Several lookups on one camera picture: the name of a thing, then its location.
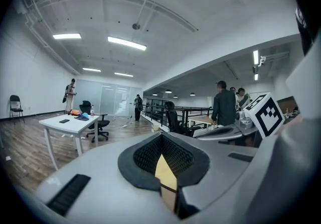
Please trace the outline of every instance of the glass partition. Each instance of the glass partition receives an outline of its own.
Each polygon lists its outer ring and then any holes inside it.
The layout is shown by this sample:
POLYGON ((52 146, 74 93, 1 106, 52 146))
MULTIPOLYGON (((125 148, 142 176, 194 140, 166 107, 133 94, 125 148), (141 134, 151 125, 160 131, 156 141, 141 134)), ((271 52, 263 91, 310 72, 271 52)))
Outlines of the glass partition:
POLYGON ((94 105, 97 114, 124 117, 134 116, 134 100, 137 94, 142 96, 141 88, 81 79, 77 79, 75 91, 73 109, 80 110, 79 105, 87 100, 94 105))
POLYGON ((113 115, 117 85, 103 83, 101 87, 100 112, 113 115))

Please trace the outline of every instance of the black shirt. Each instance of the black shirt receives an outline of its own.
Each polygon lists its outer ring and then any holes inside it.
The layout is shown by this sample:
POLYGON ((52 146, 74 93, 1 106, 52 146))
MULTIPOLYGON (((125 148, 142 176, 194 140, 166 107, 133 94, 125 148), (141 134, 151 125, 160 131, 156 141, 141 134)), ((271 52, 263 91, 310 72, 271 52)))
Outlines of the black shirt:
POLYGON ((235 109, 235 93, 223 89, 214 98, 212 119, 216 119, 218 115, 218 125, 231 125, 235 122, 236 109, 235 109))

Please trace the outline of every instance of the ceiling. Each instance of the ceiling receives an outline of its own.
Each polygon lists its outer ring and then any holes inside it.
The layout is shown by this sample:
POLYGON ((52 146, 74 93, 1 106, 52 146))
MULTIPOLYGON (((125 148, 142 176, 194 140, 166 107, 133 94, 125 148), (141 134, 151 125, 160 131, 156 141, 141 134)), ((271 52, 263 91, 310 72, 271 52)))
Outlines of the ceiling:
MULTIPOLYGON (((258 0, 23 0, 31 21, 30 28, 50 45, 51 53, 75 73, 82 67, 101 69, 109 76, 114 72, 129 73, 145 80, 148 73, 164 59, 170 59, 173 45, 196 39, 199 31, 219 23, 215 17, 226 9, 255 4, 258 0), (140 30, 134 30, 136 22, 140 30), (81 40, 54 41, 53 34, 80 33, 81 40), (147 46, 146 51, 112 44, 113 36, 147 46)), ((249 59, 230 64, 240 76, 246 76, 249 59)), ((202 78, 222 76, 220 64, 199 72, 202 78)), ((187 76, 189 80, 199 78, 187 76)), ((181 83, 188 83, 186 77, 181 83)))
MULTIPOLYGON (((290 46, 290 43, 286 43, 279 46, 265 48, 259 50, 259 55, 267 56, 289 52, 290 46)), ((253 52, 249 52, 242 56, 237 56, 227 61, 222 61, 220 63, 207 66, 170 82, 164 83, 149 91, 145 91, 144 96, 152 96, 153 93, 157 93, 158 97, 168 96, 168 98, 172 98, 174 95, 177 95, 178 97, 186 97, 191 92, 197 94, 198 87, 202 86, 202 84, 212 84, 212 86, 215 87, 215 83, 220 80, 226 81, 227 84, 233 83, 235 80, 243 83, 253 82, 253 63, 253 52), (167 89, 170 89, 172 93, 166 95, 165 91, 167 89)), ((280 64, 282 63, 284 62, 280 60, 270 61, 266 62, 264 66, 259 67, 259 80, 257 82, 264 82, 275 77, 278 74, 280 64)))

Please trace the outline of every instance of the bottle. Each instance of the bottle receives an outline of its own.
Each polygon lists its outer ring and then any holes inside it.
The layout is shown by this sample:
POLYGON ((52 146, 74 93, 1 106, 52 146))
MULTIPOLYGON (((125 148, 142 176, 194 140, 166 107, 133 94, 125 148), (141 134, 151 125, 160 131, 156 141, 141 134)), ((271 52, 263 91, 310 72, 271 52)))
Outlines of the bottle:
POLYGON ((94 105, 91 106, 91 109, 90 109, 90 116, 94 116, 95 113, 94 113, 94 105))

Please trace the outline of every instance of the smartphone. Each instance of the smartphone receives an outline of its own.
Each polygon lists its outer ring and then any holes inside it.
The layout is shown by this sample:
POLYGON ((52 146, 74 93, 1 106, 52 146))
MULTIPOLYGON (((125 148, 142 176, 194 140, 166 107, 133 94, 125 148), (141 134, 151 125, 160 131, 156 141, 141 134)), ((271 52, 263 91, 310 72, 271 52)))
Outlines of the smartphone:
POLYGON ((59 121, 59 123, 66 123, 68 122, 69 120, 62 120, 62 121, 59 121))

